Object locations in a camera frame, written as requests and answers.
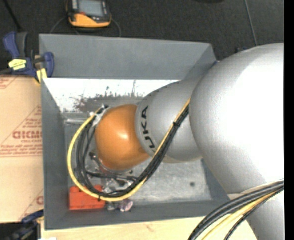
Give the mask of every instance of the handheld device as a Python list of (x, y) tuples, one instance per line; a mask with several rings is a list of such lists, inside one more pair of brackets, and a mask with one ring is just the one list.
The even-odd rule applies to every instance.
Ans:
[(96, 30), (111, 23), (105, 0), (67, 0), (66, 11), (69, 23), (78, 30)]

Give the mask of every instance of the orange block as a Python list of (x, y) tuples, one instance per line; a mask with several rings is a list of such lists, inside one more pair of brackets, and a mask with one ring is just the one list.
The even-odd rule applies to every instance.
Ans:
[[(97, 191), (102, 191), (100, 185), (95, 185)], [(96, 210), (105, 206), (105, 201), (98, 200), (92, 196), (83, 193), (77, 186), (69, 189), (69, 210)]]

